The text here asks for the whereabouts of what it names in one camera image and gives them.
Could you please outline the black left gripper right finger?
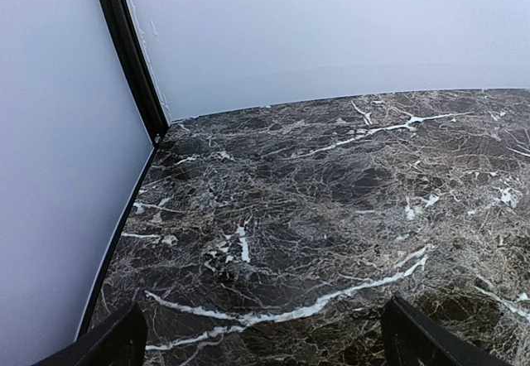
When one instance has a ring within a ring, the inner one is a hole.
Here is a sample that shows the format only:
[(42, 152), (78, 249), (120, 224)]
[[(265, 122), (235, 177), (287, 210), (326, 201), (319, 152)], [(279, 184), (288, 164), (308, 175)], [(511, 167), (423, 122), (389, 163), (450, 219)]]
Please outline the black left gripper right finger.
[(506, 362), (458, 338), (400, 296), (381, 315), (388, 365), (505, 365)]

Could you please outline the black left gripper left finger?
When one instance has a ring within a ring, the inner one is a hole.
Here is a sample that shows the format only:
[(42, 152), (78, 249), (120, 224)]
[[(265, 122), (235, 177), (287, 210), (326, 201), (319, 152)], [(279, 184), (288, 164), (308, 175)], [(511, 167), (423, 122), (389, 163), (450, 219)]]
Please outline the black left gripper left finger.
[(147, 323), (140, 306), (130, 301), (99, 325), (36, 366), (143, 365)]

